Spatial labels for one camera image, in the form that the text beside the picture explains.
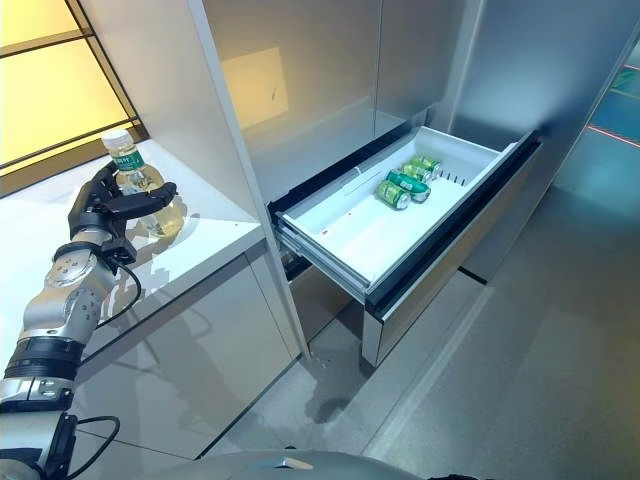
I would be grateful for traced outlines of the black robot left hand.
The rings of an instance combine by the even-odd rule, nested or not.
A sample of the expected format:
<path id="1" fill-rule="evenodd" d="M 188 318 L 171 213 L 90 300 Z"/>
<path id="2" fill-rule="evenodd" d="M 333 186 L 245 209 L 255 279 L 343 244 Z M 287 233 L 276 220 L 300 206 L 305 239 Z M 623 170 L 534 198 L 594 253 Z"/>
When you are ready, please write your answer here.
<path id="1" fill-rule="evenodd" d="M 113 240 L 125 238 L 127 223 L 136 219 L 158 238 L 173 238 L 182 230 L 184 218 L 174 204 L 173 182 L 121 186 L 118 175 L 116 164 L 109 162 L 83 184 L 68 214 L 71 238 L 88 229 L 105 231 Z"/>

